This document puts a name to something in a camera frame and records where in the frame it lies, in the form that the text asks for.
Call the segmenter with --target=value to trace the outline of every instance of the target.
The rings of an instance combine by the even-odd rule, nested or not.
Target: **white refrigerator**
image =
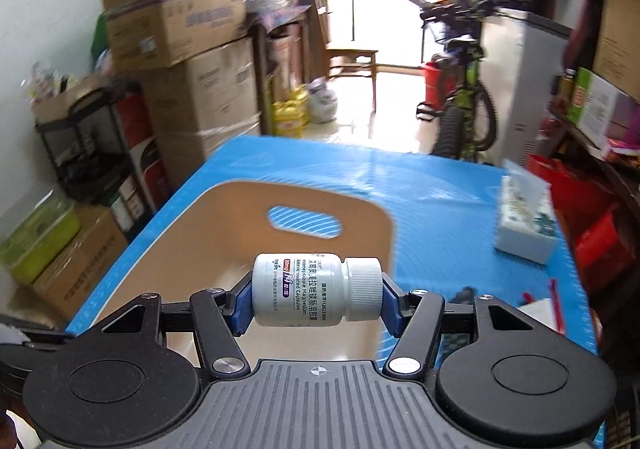
[[[486,160],[505,158],[526,166],[550,100],[553,77],[562,73],[570,29],[520,10],[500,9],[482,26],[485,59],[480,78],[494,100],[498,136]]]

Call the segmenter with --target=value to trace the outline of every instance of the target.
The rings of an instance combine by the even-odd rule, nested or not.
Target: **white pill bottle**
[[[260,254],[252,279],[254,316],[262,326],[335,326],[380,317],[382,269],[375,257]]]

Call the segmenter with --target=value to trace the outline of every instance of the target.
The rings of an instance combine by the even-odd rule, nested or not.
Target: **black round pad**
[[[559,362],[540,355],[514,355],[496,363],[498,384],[523,395],[546,395],[566,384],[569,372]]]
[[[72,447],[128,447],[192,409],[200,382],[191,363],[127,336],[78,337],[29,376],[24,404],[51,439]]]
[[[476,436],[558,447],[593,436],[615,397],[610,369],[548,329],[485,332],[443,363],[436,399]]]
[[[86,402],[111,403],[132,396],[144,381],[145,374],[135,364],[107,359],[76,369],[69,389]]]

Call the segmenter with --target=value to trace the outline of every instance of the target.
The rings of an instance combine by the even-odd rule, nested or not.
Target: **bottle cap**
[[[344,261],[349,274],[347,321],[367,321],[382,311],[382,269],[375,257],[348,257]]]

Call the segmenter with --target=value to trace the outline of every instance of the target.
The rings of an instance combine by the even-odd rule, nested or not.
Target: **bicycle wheel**
[[[494,101],[484,85],[478,81],[476,92],[476,115],[474,120],[474,142],[477,152],[485,152],[494,145],[498,133],[498,117]]]
[[[438,139],[431,155],[460,158],[465,147],[465,114],[461,108],[449,105],[440,118]]]

